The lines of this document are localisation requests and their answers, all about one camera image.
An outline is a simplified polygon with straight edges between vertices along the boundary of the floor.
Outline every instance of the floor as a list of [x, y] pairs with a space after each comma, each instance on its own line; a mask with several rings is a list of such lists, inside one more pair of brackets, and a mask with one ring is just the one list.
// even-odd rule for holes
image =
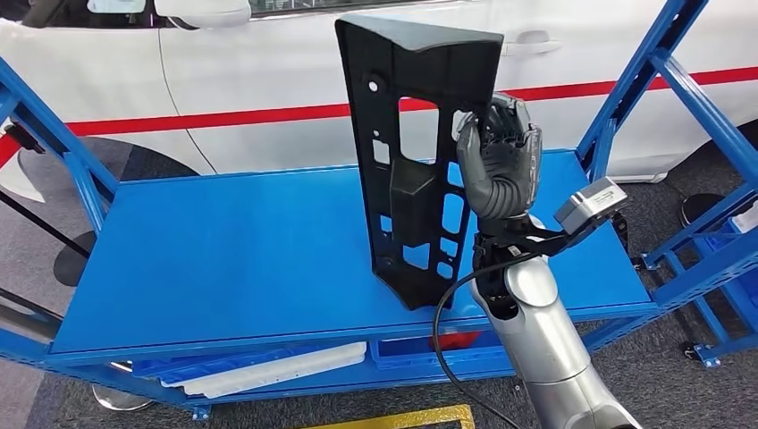
[[[96, 139], [88, 144], [125, 179], [189, 173], [144, 149], [130, 151]], [[84, 232], [86, 219], [67, 174], [49, 158], [28, 162], [35, 163], [30, 169], [44, 177], [48, 204], [24, 204], [69, 235]], [[710, 179], [695, 184], [694, 177]], [[626, 185], [632, 200], [625, 210], [632, 252], [653, 248], [679, 229], [675, 213], [683, 196], [699, 191], [726, 193], [739, 182], [720, 153], [704, 147], [660, 184]], [[61, 246], [4, 206], [0, 206], [0, 223], [4, 226], [0, 285], [64, 312], [72, 290], [57, 284], [51, 270]], [[729, 427], [753, 426], [758, 418], [754, 405], [758, 403], [758, 351], [725, 357], [723, 367], [706, 371], [685, 360], [678, 344], [707, 341], [709, 335], [700, 317], [686, 308], [601, 350], [594, 355], [594, 362], [611, 390], [646, 427], [708, 428], [722, 427], [725, 422]], [[98, 406], [85, 383], [42, 375], [15, 364], [0, 361], [0, 374], [0, 429], [290, 428], [467, 403], [455, 388], [439, 384], [226, 405], [214, 408], [210, 422], [197, 424], [187, 412], [159, 405], [137, 413], [113, 413]], [[517, 379], [468, 384], [496, 401], [522, 427], [536, 427]], [[472, 409], [476, 427], [504, 427], [480, 407], [472, 405]]]

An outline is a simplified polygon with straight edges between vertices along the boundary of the caster wheel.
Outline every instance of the caster wheel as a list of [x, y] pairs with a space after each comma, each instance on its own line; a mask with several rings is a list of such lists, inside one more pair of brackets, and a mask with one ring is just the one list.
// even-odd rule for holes
[[697, 344], [692, 341], [685, 341], [679, 344], [679, 349], [682, 350], [682, 354], [685, 355], [685, 358], [700, 362], [700, 357], [697, 356], [697, 352], [695, 351], [696, 345]]

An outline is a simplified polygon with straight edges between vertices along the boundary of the blue shelf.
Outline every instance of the blue shelf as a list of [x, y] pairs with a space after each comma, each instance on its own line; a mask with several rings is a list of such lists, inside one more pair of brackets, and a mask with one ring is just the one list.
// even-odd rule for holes
[[[586, 184], [573, 152], [545, 153], [533, 213], [558, 229], [552, 213]], [[372, 274], [360, 192], [356, 167], [123, 183], [48, 360], [428, 334], [432, 309], [408, 311]], [[475, 230], [472, 216], [464, 261]], [[609, 225], [551, 267], [576, 319], [654, 308]], [[464, 288], [442, 325], [488, 322]]]
[[[366, 360], [357, 365], [346, 366], [326, 373], [309, 375], [308, 377], [272, 384], [213, 400], [205, 397], [190, 398], [188, 403], [215, 404], [243, 400], [268, 400], [290, 396], [446, 383], [449, 381], [439, 366], [377, 369], [369, 355], [367, 353]], [[459, 379], [464, 381], [505, 377], [515, 374], [507, 357], [483, 359], [475, 362], [458, 362], [452, 367], [452, 371]]]

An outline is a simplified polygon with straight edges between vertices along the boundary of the car window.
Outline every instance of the car window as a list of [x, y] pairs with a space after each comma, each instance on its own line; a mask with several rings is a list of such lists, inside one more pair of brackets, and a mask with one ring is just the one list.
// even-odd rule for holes
[[253, 16], [270, 13], [306, 12], [315, 9], [377, 6], [418, 0], [249, 0]]

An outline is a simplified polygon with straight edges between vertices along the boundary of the robotic arm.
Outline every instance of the robotic arm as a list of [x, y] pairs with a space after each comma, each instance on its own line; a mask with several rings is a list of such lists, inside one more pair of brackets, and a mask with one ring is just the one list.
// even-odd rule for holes
[[528, 210], [539, 178], [542, 136], [524, 102], [495, 95], [487, 118], [461, 121], [457, 153], [477, 215], [474, 269], [540, 254], [475, 278], [470, 291], [524, 381], [545, 429], [640, 428], [594, 370], [560, 301], [547, 257], [573, 246], [615, 213], [626, 194], [600, 179], [558, 211], [564, 231], [547, 231]]

